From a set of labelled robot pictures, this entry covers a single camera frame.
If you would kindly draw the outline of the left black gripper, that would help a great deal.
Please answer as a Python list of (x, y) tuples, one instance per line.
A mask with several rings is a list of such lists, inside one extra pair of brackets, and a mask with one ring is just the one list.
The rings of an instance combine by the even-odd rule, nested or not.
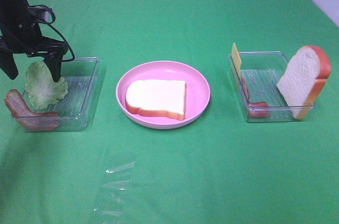
[[(58, 82), (68, 43), (66, 39), (45, 37), (40, 30), (40, 24), (52, 27), (55, 19), (54, 12), (46, 5), (29, 5), (27, 0), (1, 0), (2, 49), (25, 53), (28, 57), (44, 57), (53, 81)], [(10, 79), (18, 76), (12, 53), (1, 53), (1, 70)]]

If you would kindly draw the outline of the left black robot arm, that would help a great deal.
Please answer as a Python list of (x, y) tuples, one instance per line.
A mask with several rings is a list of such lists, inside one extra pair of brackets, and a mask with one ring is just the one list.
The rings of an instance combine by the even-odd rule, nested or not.
[(56, 17), (45, 5), (30, 5), (28, 0), (1, 0), (1, 70), (15, 79), (19, 72), (14, 54), (42, 57), (55, 82), (61, 78), (61, 63), (71, 47), (52, 24)]

